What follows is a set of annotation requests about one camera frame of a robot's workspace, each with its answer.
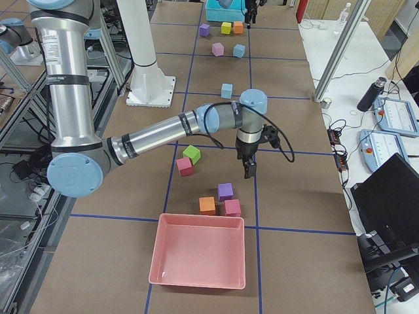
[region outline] orange cube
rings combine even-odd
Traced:
[[[243,33],[243,22],[234,22],[233,23],[233,32],[235,34],[242,34]]]
[[[214,197],[199,198],[199,211],[201,215],[215,216]]]

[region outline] light blue cube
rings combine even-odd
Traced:
[[[233,94],[233,84],[223,84],[221,87],[221,98],[231,99]]]
[[[242,56],[244,56],[245,52],[246,52],[246,46],[243,46],[242,44],[237,44],[236,46],[234,46],[233,56],[237,58],[241,58]]]

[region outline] white column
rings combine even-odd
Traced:
[[[127,105],[169,107],[175,77],[166,77],[158,68],[156,52],[144,0],[117,0],[135,68]]]

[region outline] green cube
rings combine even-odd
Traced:
[[[199,149],[197,149],[195,146],[189,145],[183,151],[183,157],[190,158],[192,160],[192,165],[194,165],[201,158],[201,151]]]

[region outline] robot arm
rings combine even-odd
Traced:
[[[259,143],[274,142],[260,114],[267,112],[267,96],[246,90],[240,102],[207,104],[195,111],[159,122],[144,130],[100,139],[94,131],[87,76],[84,34],[95,22],[98,0],[27,0],[32,22],[41,32],[56,120],[51,144],[53,160],[47,177],[51,186],[69,197],[82,197],[97,190],[112,169],[148,150],[194,133],[237,129],[238,159],[245,177],[255,175],[253,155]]]
[[[268,0],[245,0],[244,5],[246,7],[246,13],[244,14],[244,22],[247,28],[250,25],[256,23],[257,8],[263,7]],[[221,7],[228,9],[231,6],[233,0],[218,0]]]
[[[7,18],[0,21],[0,49],[10,54],[15,48],[20,50],[24,59],[30,60],[39,56],[39,47],[34,44],[31,34],[18,18]]]

